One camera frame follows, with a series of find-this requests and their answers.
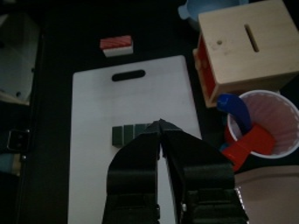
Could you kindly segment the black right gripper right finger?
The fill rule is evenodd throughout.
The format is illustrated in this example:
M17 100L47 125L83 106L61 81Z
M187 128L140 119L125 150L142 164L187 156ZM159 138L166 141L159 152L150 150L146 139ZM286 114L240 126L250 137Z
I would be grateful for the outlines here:
M232 163L203 140L159 122L178 224L248 224Z

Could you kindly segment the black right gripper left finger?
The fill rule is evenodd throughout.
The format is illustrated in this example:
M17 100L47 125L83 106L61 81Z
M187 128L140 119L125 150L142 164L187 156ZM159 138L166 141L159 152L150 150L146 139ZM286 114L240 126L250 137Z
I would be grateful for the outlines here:
M159 151L160 127L155 121L117 151L109 163L101 224L159 224Z

